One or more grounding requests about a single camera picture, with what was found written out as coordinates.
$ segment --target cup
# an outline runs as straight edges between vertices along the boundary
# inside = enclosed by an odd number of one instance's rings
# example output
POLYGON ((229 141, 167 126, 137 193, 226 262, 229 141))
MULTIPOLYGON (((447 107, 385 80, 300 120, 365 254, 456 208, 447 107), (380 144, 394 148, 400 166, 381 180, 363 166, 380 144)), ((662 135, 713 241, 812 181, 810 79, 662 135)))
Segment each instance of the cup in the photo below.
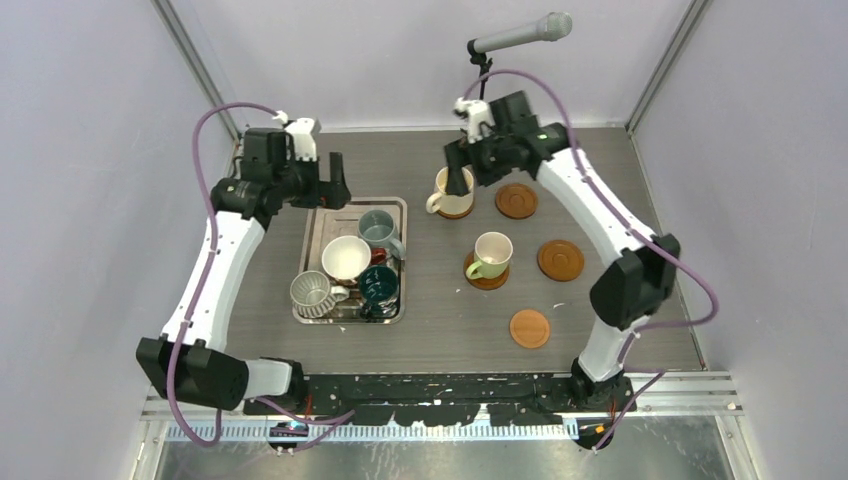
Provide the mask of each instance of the cup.
POLYGON ((371 265, 382 265, 389 259, 389 252, 383 247, 371 249, 371 265))
POLYGON ((387 318, 397 312, 400 280, 397 273, 385 265, 365 269, 359 277, 359 292, 365 304, 361 310, 364 318, 387 318))
POLYGON ((506 271, 512 258, 512 242, 499 232, 486 232, 474 243, 474 262, 465 270, 470 280, 497 278, 506 271))
POLYGON ((474 174, 468 168, 462 168, 462 175, 468 185, 468 195, 448 195, 446 192, 448 184, 448 167, 439 170, 436 174, 435 193, 427 199, 424 208, 427 213, 442 212, 445 215, 463 215, 474 205, 474 174))
POLYGON ((326 275, 310 270, 295 277, 289 294, 300 316, 319 318, 330 313, 338 302, 350 297, 350 290, 331 285, 326 275))
POLYGON ((359 219, 359 236, 373 248, 385 248, 392 255, 404 260, 406 247, 400 241, 398 226, 389 212, 369 210, 359 219))
POLYGON ((321 266, 327 275, 345 286, 356 279, 371 263, 371 247, 359 237, 343 235, 333 239, 321 253, 321 266))

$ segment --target cream mug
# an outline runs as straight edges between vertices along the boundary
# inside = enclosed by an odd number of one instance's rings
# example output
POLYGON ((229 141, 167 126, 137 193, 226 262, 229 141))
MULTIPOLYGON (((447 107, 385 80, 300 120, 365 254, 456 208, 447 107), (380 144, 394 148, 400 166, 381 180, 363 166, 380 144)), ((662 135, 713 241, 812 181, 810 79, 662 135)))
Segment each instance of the cream mug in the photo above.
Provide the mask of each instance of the cream mug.
POLYGON ((333 239, 321 253, 321 266, 337 283, 352 287, 371 264, 371 247, 353 235, 333 239))
POLYGON ((474 174, 468 168, 462 168, 465 184, 468 185, 468 195, 448 195, 448 167, 439 170, 436 175, 435 193, 427 199, 427 213, 441 212, 444 215, 462 215, 474 205, 474 174))

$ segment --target white mug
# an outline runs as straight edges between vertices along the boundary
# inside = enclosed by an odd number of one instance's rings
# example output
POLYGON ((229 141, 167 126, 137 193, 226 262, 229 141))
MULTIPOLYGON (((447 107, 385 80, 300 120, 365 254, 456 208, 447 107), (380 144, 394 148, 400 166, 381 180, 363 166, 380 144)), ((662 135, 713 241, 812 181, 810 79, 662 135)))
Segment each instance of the white mug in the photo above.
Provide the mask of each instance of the white mug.
POLYGON ((289 289, 295 310, 304 318, 319 318, 350 297, 350 290, 331 285, 321 272, 306 271, 295 277, 289 289))
POLYGON ((427 199, 427 213, 441 212, 445 215, 462 215, 474 205, 474 174, 468 168, 462 168, 465 184, 468 185, 468 195, 448 195, 448 167, 439 170, 436 175, 435 193, 427 199))
POLYGON ((333 239, 321 253, 321 266, 336 282, 353 286, 359 274, 371 264, 371 247, 365 240, 343 235, 333 239))

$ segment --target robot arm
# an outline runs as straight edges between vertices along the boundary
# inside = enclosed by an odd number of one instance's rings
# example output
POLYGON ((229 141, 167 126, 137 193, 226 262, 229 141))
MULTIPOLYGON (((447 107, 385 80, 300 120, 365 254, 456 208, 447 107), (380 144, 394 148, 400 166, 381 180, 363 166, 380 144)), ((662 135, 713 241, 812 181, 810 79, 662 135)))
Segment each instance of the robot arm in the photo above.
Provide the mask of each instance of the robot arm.
POLYGON ((642 245, 618 221, 586 181, 602 192, 630 223, 677 257, 680 245, 672 235, 657 237, 632 215, 578 149, 584 171, 575 165, 565 128, 557 123, 540 127, 524 92, 488 105, 458 100, 455 112, 468 121, 467 137, 445 146, 447 192, 467 193, 461 169, 470 165, 481 185, 491 185, 514 169, 526 171, 571 213, 598 251, 606 272, 590 291, 596 312, 586 348, 572 365, 572 395, 578 406, 603 397, 623 375, 622 349, 634 328, 671 294, 675 268, 642 245))
MULTIPOLYGON (((276 397, 283 405, 305 395, 303 371, 282 359, 243 361, 226 355, 227 330, 250 258, 284 203, 295 207, 340 209, 350 201, 340 153, 330 154, 330 181, 321 181, 312 119, 288 121, 283 128, 248 129, 238 179, 221 179, 211 191, 218 225, 215 261, 190 326, 180 346, 175 392, 177 400, 233 410, 245 398, 276 397)), ((211 248, 207 222, 204 242, 188 285, 158 339, 143 338, 136 358, 160 396, 165 398, 167 362, 211 248)))

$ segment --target wooden coaster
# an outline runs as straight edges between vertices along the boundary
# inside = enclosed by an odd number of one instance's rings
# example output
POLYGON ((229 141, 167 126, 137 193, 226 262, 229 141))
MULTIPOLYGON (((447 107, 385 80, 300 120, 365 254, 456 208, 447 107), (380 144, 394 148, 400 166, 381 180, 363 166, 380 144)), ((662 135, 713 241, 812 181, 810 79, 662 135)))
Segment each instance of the wooden coaster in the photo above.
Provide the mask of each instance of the wooden coaster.
POLYGON ((474 251, 472 250, 467 257, 465 257, 465 263, 462 266, 462 276, 468 280, 472 286, 479 288, 480 290, 494 290, 496 288, 500 288, 506 283, 506 280, 509 278, 509 267, 506 267, 504 273, 502 273, 499 277, 496 278, 478 278, 477 280, 471 280, 465 275, 465 271, 468 270, 468 267, 474 263, 474 251))
POLYGON ((542 245, 536 261, 542 273, 557 282, 568 282, 580 276, 585 263, 577 245, 565 240, 551 240, 542 245))
POLYGON ((509 334, 524 348, 539 348, 551 338, 551 324, 536 310, 522 310, 509 321, 509 334))
POLYGON ((527 185, 510 183, 498 189, 495 195, 495 205, 498 211, 514 220, 527 218, 536 213, 539 197, 527 185))
POLYGON ((469 213, 471 213, 471 210, 474 210, 474 204, 473 204, 473 203, 471 204, 471 206, 470 206, 470 207, 468 207, 468 210, 466 210, 466 211, 464 211, 464 212, 462 212, 462 213, 460 213, 460 214, 457 214, 457 215, 451 215, 450 213, 445 213, 445 212, 443 212, 443 211, 441 211, 441 210, 437 211, 436 213, 438 213, 439 215, 441 215, 441 216, 443 216, 443 217, 447 218, 448 220, 459 220, 460 218, 465 218, 465 217, 467 217, 467 216, 468 216, 468 214, 469 214, 469 213))

